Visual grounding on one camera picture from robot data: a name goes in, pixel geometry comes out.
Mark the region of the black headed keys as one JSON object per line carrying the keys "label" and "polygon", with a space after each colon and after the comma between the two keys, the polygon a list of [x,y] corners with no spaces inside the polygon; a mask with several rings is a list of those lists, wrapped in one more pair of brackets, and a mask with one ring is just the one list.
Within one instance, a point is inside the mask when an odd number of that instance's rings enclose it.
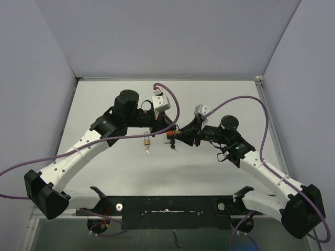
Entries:
{"label": "black headed keys", "polygon": [[168,142],[165,142],[164,144],[168,144],[172,150],[178,153],[176,146],[175,146],[175,140],[170,139]]}

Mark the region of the orange black padlock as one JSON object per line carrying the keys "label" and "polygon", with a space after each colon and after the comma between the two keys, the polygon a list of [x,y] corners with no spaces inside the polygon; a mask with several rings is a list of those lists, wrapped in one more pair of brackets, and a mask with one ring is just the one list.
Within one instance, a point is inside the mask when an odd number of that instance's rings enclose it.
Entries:
{"label": "orange black padlock", "polygon": [[173,139],[174,136],[175,136],[175,132],[174,132],[174,131],[168,131],[168,132],[166,132],[166,138],[167,138],[168,140]]}

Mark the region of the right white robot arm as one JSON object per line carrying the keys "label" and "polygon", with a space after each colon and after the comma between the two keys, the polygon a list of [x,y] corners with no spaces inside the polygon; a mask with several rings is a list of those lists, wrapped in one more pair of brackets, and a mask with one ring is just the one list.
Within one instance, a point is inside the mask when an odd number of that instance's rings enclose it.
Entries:
{"label": "right white robot arm", "polygon": [[201,141],[219,149],[224,160],[249,173],[261,182],[272,195],[256,192],[246,186],[233,195],[234,210],[240,214],[256,211],[280,221],[289,234],[301,239],[325,219],[320,190],[290,179],[260,157],[260,153],[237,131],[239,121],[228,115],[218,127],[203,125],[201,118],[174,133],[175,139],[190,146]]}

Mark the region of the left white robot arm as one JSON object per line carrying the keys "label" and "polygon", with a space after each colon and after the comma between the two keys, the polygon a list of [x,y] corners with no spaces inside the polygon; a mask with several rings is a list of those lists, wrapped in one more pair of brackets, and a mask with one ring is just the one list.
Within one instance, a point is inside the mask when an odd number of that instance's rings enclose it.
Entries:
{"label": "left white robot arm", "polygon": [[105,212],[107,202],[97,188],[76,191],[66,186],[94,157],[125,136],[128,128],[149,128],[150,132],[157,132],[172,124],[165,116],[171,107],[168,97],[158,88],[153,92],[151,108],[143,110],[138,108],[136,91],[121,91],[114,105],[96,119],[66,156],[38,172],[30,170],[25,174],[27,196],[47,219],[55,219],[67,209],[85,208],[95,215]]}

